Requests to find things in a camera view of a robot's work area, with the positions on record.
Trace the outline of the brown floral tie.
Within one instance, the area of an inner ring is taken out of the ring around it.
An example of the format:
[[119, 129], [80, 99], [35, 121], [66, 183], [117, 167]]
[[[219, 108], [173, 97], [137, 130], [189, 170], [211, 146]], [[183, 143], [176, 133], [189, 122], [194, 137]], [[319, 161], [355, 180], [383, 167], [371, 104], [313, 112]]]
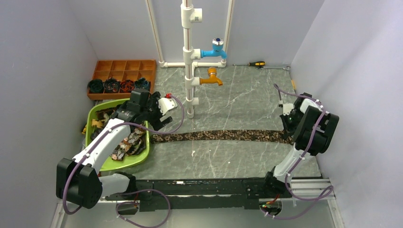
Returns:
[[210, 130], [189, 133], [153, 134], [150, 143], [171, 143], [181, 141], [232, 140], [293, 144], [283, 139], [283, 130]]

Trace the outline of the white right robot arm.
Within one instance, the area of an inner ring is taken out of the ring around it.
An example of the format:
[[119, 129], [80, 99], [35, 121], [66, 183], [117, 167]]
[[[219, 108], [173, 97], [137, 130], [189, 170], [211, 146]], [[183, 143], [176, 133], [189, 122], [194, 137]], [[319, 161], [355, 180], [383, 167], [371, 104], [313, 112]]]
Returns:
[[280, 118], [286, 136], [292, 137], [292, 149], [285, 159], [267, 172], [262, 192], [267, 197], [290, 190], [289, 182], [299, 164], [320, 153], [325, 153], [335, 133], [339, 116], [325, 111], [319, 100], [302, 93], [292, 104], [281, 104]]

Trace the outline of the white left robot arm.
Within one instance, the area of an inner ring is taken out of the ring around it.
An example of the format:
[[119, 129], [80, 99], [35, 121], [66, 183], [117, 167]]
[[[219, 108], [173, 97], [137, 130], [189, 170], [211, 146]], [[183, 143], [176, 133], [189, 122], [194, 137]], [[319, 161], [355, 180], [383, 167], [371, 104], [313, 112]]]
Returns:
[[117, 146], [135, 128], [162, 134], [160, 130], [173, 119], [166, 116], [180, 102], [173, 95], [161, 97], [159, 92], [150, 93], [135, 89], [130, 98], [117, 105], [116, 111], [101, 133], [72, 159], [63, 158], [57, 164], [56, 195], [62, 200], [67, 214], [74, 214], [67, 204], [73, 203], [86, 209], [93, 208], [102, 197], [119, 194], [129, 200], [136, 195], [136, 178], [122, 172], [99, 177], [103, 164]]

